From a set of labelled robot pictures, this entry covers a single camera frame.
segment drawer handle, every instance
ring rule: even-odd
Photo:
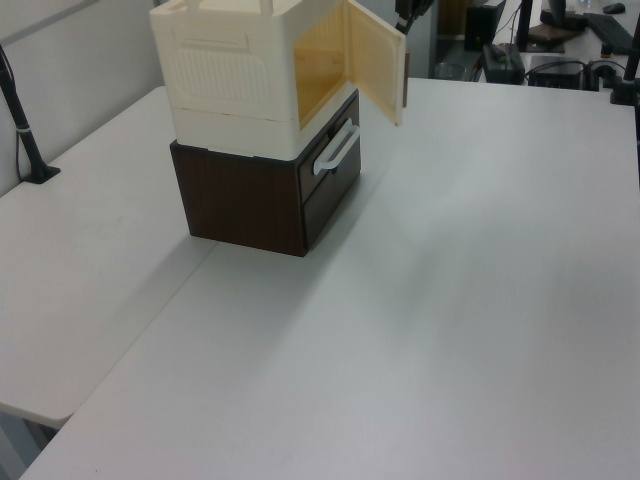
[[[319,175],[322,170],[333,170],[340,165],[340,162],[358,138],[360,138],[360,127],[354,125],[351,119],[347,120],[340,131],[336,133],[336,136],[329,142],[327,148],[316,159],[313,164],[313,174]]]

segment cream plastic box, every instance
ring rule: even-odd
[[[356,87],[401,121],[405,37],[354,0],[171,0],[150,17],[182,145],[294,160]]]

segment open box door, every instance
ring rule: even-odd
[[[406,37],[346,0],[348,78],[396,125],[402,121]]]

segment keyboard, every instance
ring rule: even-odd
[[[589,21],[589,27],[603,43],[608,43],[613,48],[613,53],[628,55],[631,51],[632,37],[618,21],[611,15],[598,13],[585,13],[584,17]]]

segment dark brown drawer unit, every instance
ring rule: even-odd
[[[360,124],[357,92],[289,162],[217,153],[174,141],[171,155],[191,235],[306,255],[360,174],[359,139],[335,169],[313,172],[316,159],[349,119]]]

